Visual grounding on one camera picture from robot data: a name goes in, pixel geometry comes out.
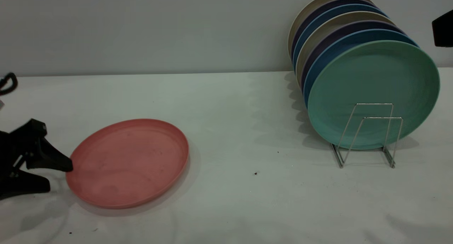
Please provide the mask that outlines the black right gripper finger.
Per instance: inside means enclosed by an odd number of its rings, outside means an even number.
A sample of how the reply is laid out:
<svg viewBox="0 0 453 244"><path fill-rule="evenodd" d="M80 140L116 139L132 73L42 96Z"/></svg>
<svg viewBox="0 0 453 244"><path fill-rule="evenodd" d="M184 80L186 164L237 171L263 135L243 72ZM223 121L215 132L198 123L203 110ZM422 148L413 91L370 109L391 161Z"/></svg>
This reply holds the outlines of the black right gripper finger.
<svg viewBox="0 0 453 244"><path fill-rule="evenodd" d="M453 10L432 21L432 34L436 47L453 47Z"/></svg>

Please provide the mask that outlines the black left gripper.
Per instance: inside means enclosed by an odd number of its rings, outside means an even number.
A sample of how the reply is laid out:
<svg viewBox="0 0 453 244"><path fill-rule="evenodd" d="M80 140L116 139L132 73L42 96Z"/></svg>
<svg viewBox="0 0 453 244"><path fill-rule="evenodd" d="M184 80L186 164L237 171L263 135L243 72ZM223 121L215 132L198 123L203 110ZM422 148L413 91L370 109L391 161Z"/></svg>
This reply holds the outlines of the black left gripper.
<svg viewBox="0 0 453 244"><path fill-rule="evenodd" d="M23 171L21 143L26 152L28 169L45 168L64 173L73 171L72 160L45 138L45 123L31 119L10 133L1 131L0 138L0 200L26 194L50 192L50 182L42 176L19 176Z"/></svg>

